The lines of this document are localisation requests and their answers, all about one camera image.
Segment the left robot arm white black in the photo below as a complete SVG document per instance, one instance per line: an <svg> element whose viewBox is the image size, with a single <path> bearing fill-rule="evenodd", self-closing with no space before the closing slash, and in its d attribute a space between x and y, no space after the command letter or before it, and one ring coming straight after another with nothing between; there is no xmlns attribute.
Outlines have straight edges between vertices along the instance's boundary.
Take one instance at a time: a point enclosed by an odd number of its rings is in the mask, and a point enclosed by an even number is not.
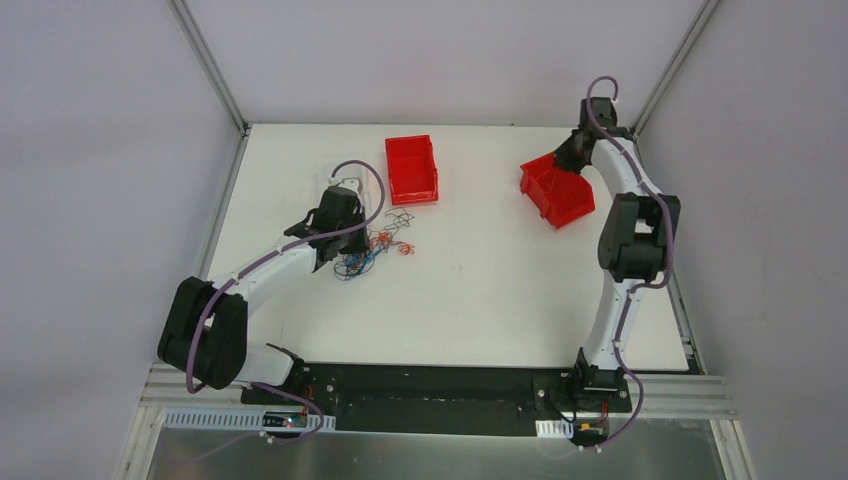
<svg viewBox="0 0 848 480"><path fill-rule="evenodd" d="M352 179L329 186L318 207L278 243L229 276L189 277L177 287L157 346L158 358L202 385L264 383L281 404L297 402L305 378L293 354L248 338L248 320L291 282L338 255L367 249L365 209Z"/></svg>

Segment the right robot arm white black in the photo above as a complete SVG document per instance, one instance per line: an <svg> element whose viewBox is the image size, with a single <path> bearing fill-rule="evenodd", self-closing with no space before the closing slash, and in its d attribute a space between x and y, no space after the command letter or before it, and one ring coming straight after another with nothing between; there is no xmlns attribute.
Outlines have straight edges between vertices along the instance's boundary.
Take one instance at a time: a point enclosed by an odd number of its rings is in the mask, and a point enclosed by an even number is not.
<svg viewBox="0 0 848 480"><path fill-rule="evenodd" d="M572 404L590 410L627 390L624 351L646 292L669 281L681 205L676 196L662 194L639 165L608 97L582 100L578 127L553 156L555 167L565 172L593 167L612 199L597 248L604 272L601 299L564 382Z"/></svg>

